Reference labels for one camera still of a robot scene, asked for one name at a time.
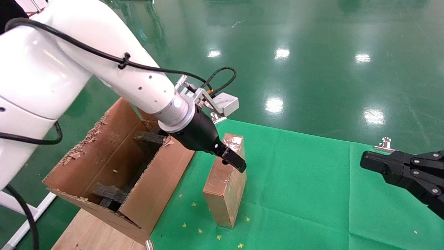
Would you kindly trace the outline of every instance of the glossy epoxy floor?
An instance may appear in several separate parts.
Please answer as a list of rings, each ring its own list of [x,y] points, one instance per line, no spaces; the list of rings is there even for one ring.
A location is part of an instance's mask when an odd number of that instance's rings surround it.
[[[208,77],[232,66],[230,118],[411,153],[444,149],[444,2],[439,0],[111,1],[157,63]],[[176,81],[179,76],[170,76]],[[221,85],[230,73],[213,83]],[[92,79],[12,184],[33,205],[41,179],[117,99]],[[77,212],[57,199],[39,220],[50,249]],[[23,217],[0,208],[0,246]],[[26,237],[19,249],[30,249]]]

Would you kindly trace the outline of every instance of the green backdrop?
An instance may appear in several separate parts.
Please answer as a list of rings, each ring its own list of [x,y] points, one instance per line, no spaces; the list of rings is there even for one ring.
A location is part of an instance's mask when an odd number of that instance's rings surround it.
[[[231,120],[218,130],[245,139],[235,228],[215,225],[202,194],[214,156],[196,153],[151,236],[157,249],[444,248],[442,219],[359,166],[371,146]]]

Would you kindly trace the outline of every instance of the wooden platform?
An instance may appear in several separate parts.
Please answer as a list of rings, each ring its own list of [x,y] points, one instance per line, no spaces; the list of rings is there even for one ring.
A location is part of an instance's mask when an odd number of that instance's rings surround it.
[[[94,215],[81,209],[52,250],[146,250]]]

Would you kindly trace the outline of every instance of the small box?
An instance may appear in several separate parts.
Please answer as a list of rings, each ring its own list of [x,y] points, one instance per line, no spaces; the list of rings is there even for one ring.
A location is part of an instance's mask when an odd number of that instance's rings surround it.
[[[154,120],[149,123],[152,127],[146,126],[120,98],[43,183],[61,198],[145,244],[194,155],[194,151],[167,137],[149,161],[133,139],[138,131],[150,132],[157,125]],[[131,188],[117,211],[99,205],[102,199],[91,193],[97,182]]]
[[[245,159],[244,138],[226,133],[222,142]],[[203,195],[218,226],[234,228],[246,183],[240,173],[217,157],[203,188]]]

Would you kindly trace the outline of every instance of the black cable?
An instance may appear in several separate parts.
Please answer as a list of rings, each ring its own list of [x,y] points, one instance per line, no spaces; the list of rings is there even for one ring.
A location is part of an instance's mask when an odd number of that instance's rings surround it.
[[[102,57],[102,58],[105,58],[105,59],[108,59],[108,60],[111,60],[111,61],[119,63],[118,67],[120,69],[123,69],[126,66],[131,66],[131,67],[134,67],[134,68],[144,69],[144,70],[149,70],[149,71],[156,71],[156,72],[163,72],[163,73],[173,73],[173,74],[182,74],[182,75],[187,75],[189,77],[193,77],[193,78],[203,82],[201,88],[204,88],[206,86],[208,86],[210,88],[210,97],[212,97],[212,98],[214,96],[216,96],[216,94],[218,92],[220,92],[222,89],[224,89],[225,87],[230,85],[234,81],[236,76],[237,76],[236,70],[234,68],[232,68],[232,67],[220,68],[220,69],[216,70],[208,78],[208,80],[205,80],[205,79],[203,79],[203,78],[201,78],[201,77],[199,77],[197,75],[194,75],[192,73],[185,72],[185,71],[156,68],[156,67],[151,67],[151,66],[146,66],[146,65],[138,64],[138,63],[135,63],[135,62],[132,62],[132,61],[128,60],[130,58],[130,55],[127,52],[125,53],[125,57],[124,58],[119,58],[117,56],[113,56],[113,55],[110,55],[110,54],[105,53],[103,51],[100,51],[100,50],[98,50],[96,48],[93,48],[93,47],[91,47],[91,46],[89,46],[87,44],[84,44],[84,43],[80,42],[79,40],[77,40],[77,39],[75,39],[75,38],[73,38],[73,37],[71,37],[71,36],[69,36],[69,35],[67,35],[67,34],[65,34],[65,33],[61,32],[61,31],[59,31],[59,30],[57,30],[55,28],[53,28],[53,27],[51,27],[51,26],[48,26],[46,24],[43,24],[43,23],[40,23],[40,22],[37,22],[37,21],[34,21],[34,20],[30,20],[30,19],[27,19],[27,18],[22,18],[22,17],[11,19],[6,24],[6,26],[5,26],[5,32],[10,30],[10,29],[12,29],[12,28],[15,28],[17,26],[20,26],[20,25],[29,26],[29,27],[33,27],[33,28],[39,28],[39,29],[42,29],[42,30],[44,30],[46,32],[49,32],[49,33],[53,34],[54,36],[57,36],[57,37],[65,40],[65,41],[67,41],[68,43],[71,43],[72,45],[77,46],[77,47],[79,47],[79,48],[81,48],[81,49],[83,49],[83,50],[85,50],[85,51],[87,51],[89,53],[92,53],[92,54],[97,55],[99,57]],[[220,88],[218,88],[218,89],[213,91],[213,88],[210,85],[210,81],[213,80],[213,78],[219,72],[221,72],[222,70],[225,70],[225,69],[233,71],[233,76],[231,77],[231,79],[227,83],[222,85],[222,87],[220,87]],[[15,141],[21,141],[21,142],[27,142],[27,143],[32,143],[32,144],[38,144],[38,145],[54,145],[54,144],[59,143],[62,140],[62,137],[63,137],[62,130],[60,128],[59,123],[56,122],[54,124],[54,126],[55,126],[55,129],[56,129],[57,134],[58,134],[58,137],[55,140],[38,140],[38,139],[33,139],[33,138],[24,137],[24,136],[20,136],[20,135],[12,135],[12,134],[2,133],[2,132],[0,132],[0,138],[9,139],[9,140],[15,140]]]
[[[220,68],[220,69],[218,69],[218,70],[216,70],[209,78],[208,78],[208,80],[206,80],[205,81],[205,83],[204,84],[202,84],[200,87],[201,88],[204,88],[205,86],[209,86],[209,82],[211,81],[211,80],[213,80],[213,78],[219,73],[219,72],[221,72],[222,70],[225,70],[225,69],[228,69],[228,70],[231,70],[231,71],[233,71],[233,76],[231,77],[231,79],[228,81],[228,82],[226,82],[224,85],[222,85],[222,87],[220,87],[220,88],[218,88],[218,89],[216,89],[216,90],[214,90],[214,91],[212,91],[211,93],[210,93],[210,97],[215,97],[216,96],[216,94],[218,93],[218,92],[220,92],[221,90],[223,90],[224,88],[226,88],[228,85],[230,85],[230,83],[232,83],[233,81],[234,81],[234,79],[236,78],[236,76],[238,75],[238,73],[236,72],[236,70],[234,69],[234,68],[232,68],[232,67],[222,67],[222,68]]]
[[[55,140],[38,140],[33,139],[21,135],[14,135],[14,134],[8,134],[8,133],[2,133],[0,132],[0,138],[1,139],[7,139],[7,140],[13,140],[13,141],[21,141],[31,144],[37,144],[37,145],[55,145],[62,141],[63,134],[62,129],[60,128],[60,124],[58,121],[54,123],[55,130],[57,131],[57,139]]]
[[[26,218],[28,219],[29,228],[30,228],[30,231],[32,234],[32,242],[34,245],[34,250],[39,250],[39,233],[37,231],[37,224],[34,221],[34,217],[31,213],[31,211],[29,210],[25,200],[23,199],[23,197],[20,196],[20,194],[11,185],[9,185],[9,184],[6,185],[5,189],[18,201],[18,203],[22,207],[23,211],[25,211],[25,215],[26,215]]]
[[[71,37],[71,36],[69,36],[69,35],[67,35],[67,34],[65,34],[65,33],[61,32],[61,31],[59,31],[59,30],[57,30],[55,28],[53,28],[53,27],[51,27],[51,26],[48,26],[46,24],[43,24],[43,23],[40,23],[40,22],[37,22],[37,21],[34,21],[34,20],[22,18],[22,17],[11,19],[6,24],[6,26],[5,26],[5,32],[10,30],[10,29],[12,29],[12,28],[15,28],[17,26],[20,26],[20,25],[25,25],[25,26],[29,26],[29,27],[33,27],[33,28],[42,29],[42,30],[44,30],[46,32],[49,32],[49,33],[53,34],[54,36],[57,36],[57,37],[65,40],[65,41],[67,41],[70,44],[73,44],[73,45],[75,45],[75,46],[77,46],[77,47],[79,47],[79,48],[81,48],[83,50],[88,51],[89,53],[92,53],[92,54],[94,54],[96,56],[99,56],[99,57],[102,57],[102,58],[105,58],[105,59],[117,62],[119,64],[123,64],[124,63],[125,65],[131,66],[131,67],[134,67],[134,68],[150,70],[150,71],[156,71],[156,72],[187,75],[189,77],[196,78],[197,80],[199,80],[199,81],[201,81],[203,83],[206,82],[205,79],[203,79],[202,77],[194,75],[194,74],[189,73],[189,72],[180,71],[180,70],[173,70],[173,69],[156,68],[156,67],[151,67],[151,66],[146,66],[146,65],[138,64],[138,63],[135,63],[135,62],[132,62],[132,61],[128,61],[128,60],[125,61],[122,58],[110,55],[110,54],[105,53],[103,51],[100,51],[100,50],[98,50],[96,48],[93,48],[93,47],[91,47],[91,46],[89,46],[87,44],[84,44],[81,41],[79,41],[79,40],[77,40],[77,39],[75,39],[75,38],[73,38],[73,37]]]

